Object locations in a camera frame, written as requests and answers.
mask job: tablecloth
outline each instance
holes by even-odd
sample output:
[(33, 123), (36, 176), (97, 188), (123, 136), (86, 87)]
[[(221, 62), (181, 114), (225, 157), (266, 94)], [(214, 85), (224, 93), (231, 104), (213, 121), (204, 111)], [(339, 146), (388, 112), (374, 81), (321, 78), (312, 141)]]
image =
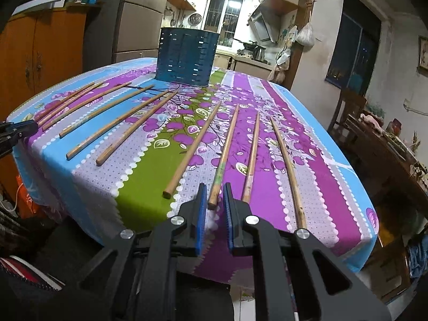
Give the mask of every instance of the tablecloth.
[[(192, 199), (199, 183), (210, 191), (230, 118), (240, 111), (233, 134), (223, 182), (230, 182), (240, 198), (247, 172), (256, 112), (260, 134), (251, 194), (253, 214), (277, 229), (296, 230), (292, 193), (284, 161), (270, 125), (274, 117), (292, 153), (309, 230), (352, 271), (367, 260), (379, 223), (371, 201), (354, 170), (324, 128), (285, 88), (239, 72), (213, 68), (208, 87), (166, 83), (154, 79), (156, 59), (144, 58), (109, 65), (74, 77), (30, 99), (8, 121), (31, 119), (52, 102), (92, 81), (103, 85), (71, 104), (104, 92), (117, 84), (131, 85), (76, 110), (50, 129), (39, 132), (14, 148), (19, 172), (33, 200), (46, 206), (56, 220), (69, 214), (82, 229), (103, 243), (123, 228), (152, 228), (177, 214)], [(155, 84), (151, 90), (116, 105), (64, 138), (59, 133), (103, 105)], [(179, 93), (136, 130), (102, 165), (95, 160), (150, 106), (127, 118), (67, 161), (66, 153), (95, 131), (138, 103), (170, 88)], [(214, 106), (223, 104), (193, 155), (173, 198), (162, 197), (188, 146)], [(252, 287), (252, 261), (233, 258), (227, 249), (222, 202), (207, 211), (205, 244), (198, 258), (180, 259), (181, 271), (220, 282)]]

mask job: cylindrical bin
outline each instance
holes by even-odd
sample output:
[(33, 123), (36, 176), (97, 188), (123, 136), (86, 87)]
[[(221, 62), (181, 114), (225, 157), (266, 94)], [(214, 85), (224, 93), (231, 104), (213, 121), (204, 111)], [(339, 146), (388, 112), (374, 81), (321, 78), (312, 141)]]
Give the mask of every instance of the cylindrical bin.
[(198, 87), (208, 85), (219, 34), (161, 28), (156, 79)]

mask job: picture frame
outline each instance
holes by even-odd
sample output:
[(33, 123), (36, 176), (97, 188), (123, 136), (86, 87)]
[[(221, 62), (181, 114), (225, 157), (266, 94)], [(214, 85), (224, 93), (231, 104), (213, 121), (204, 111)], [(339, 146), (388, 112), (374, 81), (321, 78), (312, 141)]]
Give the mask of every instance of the picture frame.
[(428, 37), (419, 36), (418, 70), (428, 71)]

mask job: ceiling light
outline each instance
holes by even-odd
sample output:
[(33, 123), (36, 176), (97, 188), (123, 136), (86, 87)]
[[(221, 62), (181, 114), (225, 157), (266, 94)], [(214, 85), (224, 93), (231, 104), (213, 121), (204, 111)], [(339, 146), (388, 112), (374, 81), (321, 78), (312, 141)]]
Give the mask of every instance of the ceiling light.
[(230, 8), (240, 8), (241, 7), (241, 3), (239, 1), (230, 0), (229, 1), (229, 7)]

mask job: wooden stick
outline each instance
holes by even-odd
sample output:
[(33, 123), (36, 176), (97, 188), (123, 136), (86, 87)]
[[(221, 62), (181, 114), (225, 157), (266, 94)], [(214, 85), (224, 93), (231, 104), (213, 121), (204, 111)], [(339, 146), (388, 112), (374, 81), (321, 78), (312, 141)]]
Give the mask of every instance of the wooden stick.
[(83, 95), (88, 94), (91, 90), (94, 90), (95, 88), (99, 87), (101, 84), (102, 82), (95, 84), (93, 87), (89, 87), (85, 90), (82, 90), (79, 94), (64, 101), (61, 105), (59, 105), (56, 109), (54, 109), (51, 113), (49, 113), (47, 116), (45, 116), (38, 122), (39, 127), (43, 126), (48, 120), (52, 119), (53, 116), (55, 116), (58, 112), (66, 108), (68, 105), (72, 104), (77, 99), (80, 99)]
[(102, 127), (100, 130), (98, 130), (93, 135), (91, 135), (90, 137), (88, 137), (86, 140), (82, 141), (80, 144), (78, 144), (76, 147), (74, 147), (74, 149), (72, 149), (71, 151), (69, 151), (66, 154), (67, 160), (69, 161), (70, 159), (72, 159), (73, 157), (75, 157), (76, 154), (78, 154), (80, 151), (82, 151), (87, 145), (89, 145), (95, 139), (99, 138), (101, 135), (103, 135), (104, 133), (106, 133), (107, 131), (109, 131), (111, 128), (115, 127), (120, 122), (124, 121), (129, 116), (132, 116), (135, 112), (140, 111), (142, 108), (144, 108), (147, 105), (151, 104), (153, 101), (159, 99), (160, 97), (164, 96), (168, 92), (169, 92), (169, 90), (167, 89), (164, 92), (162, 92), (162, 93), (160, 93), (160, 94), (158, 94), (158, 95), (156, 95), (154, 97), (151, 97), (150, 99), (144, 101), (142, 104), (137, 105), (133, 109), (130, 109), (128, 112), (122, 114), (122, 116), (119, 116), (118, 118), (116, 118), (111, 123), (109, 123), (109, 124), (105, 125), (104, 127)]
[(110, 94), (110, 93), (111, 93), (111, 92), (113, 92), (113, 91), (116, 91), (116, 90), (118, 90), (118, 89), (120, 89), (120, 88), (126, 87), (127, 85), (130, 85), (131, 83), (132, 83), (132, 81), (131, 81), (131, 82), (124, 83), (124, 84), (117, 85), (117, 86), (115, 86), (115, 87), (113, 87), (113, 88), (107, 89), (106, 91), (104, 91), (104, 92), (102, 92), (102, 93), (99, 93), (99, 94), (97, 94), (97, 95), (95, 95), (95, 96), (93, 96), (93, 97), (90, 97), (89, 99), (85, 100), (84, 102), (81, 102), (80, 104), (76, 105), (75, 107), (73, 107), (72, 109), (68, 110), (67, 112), (64, 112), (63, 114), (60, 114), (58, 117), (56, 117), (56, 118), (55, 118), (55, 119), (53, 119), (52, 121), (50, 121), (50, 122), (46, 123), (45, 125), (43, 125), (43, 126), (41, 127), (41, 129), (42, 129), (43, 131), (45, 131), (45, 130), (49, 129), (49, 128), (50, 128), (51, 126), (53, 126), (55, 123), (59, 122), (61, 119), (65, 118), (66, 116), (68, 116), (69, 114), (73, 113), (74, 111), (76, 111), (76, 110), (78, 110), (78, 109), (82, 108), (83, 106), (85, 106), (85, 105), (87, 105), (87, 104), (89, 104), (89, 103), (93, 102), (94, 100), (97, 100), (98, 98), (100, 98), (100, 97), (102, 97), (102, 96), (104, 96), (104, 95)]
[(84, 91), (85, 89), (92, 87), (95, 84), (95, 82), (91, 82), (87, 85), (84, 85), (82, 88), (76, 90), (74, 93), (71, 93), (70, 95), (68, 95), (67, 97), (65, 97), (64, 99), (58, 101), (55, 106), (52, 106), (51, 108), (47, 109), (45, 112), (43, 112), (39, 117), (37, 117), (36, 122), (40, 121), (43, 117), (45, 117), (49, 112), (52, 112), (53, 110), (55, 110), (59, 105), (63, 104), (64, 102), (66, 102), (68, 99), (71, 99), (72, 97), (76, 96), (77, 94), (79, 94), (80, 92)]
[(125, 142), (125, 140), (134, 132), (136, 131), (145, 121), (147, 121), (153, 114), (159, 110), (163, 105), (165, 105), (168, 101), (170, 101), (174, 95), (176, 95), (178, 91), (174, 91), (169, 96), (167, 96), (165, 99), (163, 99), (159, 104), (151, 108), (144, 116), (142, 116), (138, 121), (136, 121), (134, 124), (132, 124), (125, 133), (122, 134), (119, 140), (112, 143), (107, 149), (101, 153), (95, 163), (97, 166), (101, 166), (104, 164), (104, 162), (110, 157), (114, 151), (116, 151), (121, 144)]
[(285, 162), (285, 168), (287, 169), (288, 181), (290, 182), (290, 187), (292, 189), (292, 194), (293, 194), (293, 206), (296, 212), (297, 228), (307, 229), (308, 226), (306, 224), (305, 211), (303, 209), (302, 199), (300, 197), (300, 192), (299, 192), (299, 185), (297, 184), (293, 163), (290, 159), (290, 155), (288, 154), (288, 150), (287, 150), (287, 147), (285, 146), (284, 139), (282, 138), (282, 135), (272, 117), (270, 118), (270, 121), (272, 122), (273, 130), (277, 135), (277, 140), (278, 140), (278, 143), (280, 144), (282, 157), (284, 158), (284, 162)]
[(251, 189), (253, 188), (259, 129), (260, 129), (260, 113), (257, 112), (257, 116), (255, 117), (255, 124), (254, 124), (253, 143), (251, 144), (250, 160), (248, 162), (248, 167), (247, 167), (247, 177), (245, 178), (245, 184), (243, 187), (243, 193), (241, 197), (241, 200), (248, 204), (250, 203)]
[(236, 105), (235, 113), (230, 121), (229, 130), (227, 132), (226, 141), (224, 142), (223, 151), (221, 152), (220, 161), (215, 173), (214, 182), (211, 186), (210, 196), (208, 198), (208, 209), (215, 210), (217, 207), (217, 199), (220, 194), (221, 183), (223, 181), (224, 169), (229, 154), (230, 145), (232, 143), (233, 131), (235, 130), (236, 120), (238, 118), (239, 105)]
[(59, 138), (62, 139), (64, 136), (68, 135), (69, 133), (71, 133), (72, 131), (75, 131), (78, 127), (82, 126), (83, 124), (85, 124), (86, 122), (89, 122), (92, 118), (98, 116), (99, 114), (107, 111), (108, 109), (138, 95), (141, 94), (143, 92), (145, 92), (146, 90), (149, 90), (150, 88), (152, 88), (154, 85), (149, 85), (148, 87), (144, 87), (141, 89), (138, 89), (137, 91), (134, 91), (128, 95), (125, 95), (124, 97), (121, 97), (118, 100), (115, 100), (113, 102), (111, 102), (110, 104), (104, 105), (103, 107), (100, 107), (98, 110), (95, 110), (94, 112), (92, 112), (91, 114), (87, 115), (84, 119), (82, 119), (80, 122), (77, 122), (76, 124), (72, 125), (71, 127), (65, 128), (61, 133), (59, 133)]
[(180, 165), (178, 166), (177, 170), (174, 173), (174, 176), (166, 186), (166, 189), (163, 191), (163, 197), (166, 199), (171, 199), (171, 196), (173, 195), (175, 188), (177, 187), (181, 177), (183, 176), (184, 172), (186, 171), (186, 168), (190, 162), (190, 159), (195, 154), (196, 149), (198, 148), (199, 144), (201, 143), (202, 138), (204, 137), (204, 134), (208, 130), (208, 127), (210, 126), (212, 120), (214, 119), (215, 115), (217, 114), (217, 111), (221, 105), (221, 100), (217, 104), (217, 106), (214, 108), (213, 112), (211, 112), (210, 116), (208, 117), (207, 121), (205, 122), (202, 129), (199, 131), (198, 136), (193, 141), (191, 146), (188, 148), (187, 153), (185, 154), (185, 157), (181, 161)]

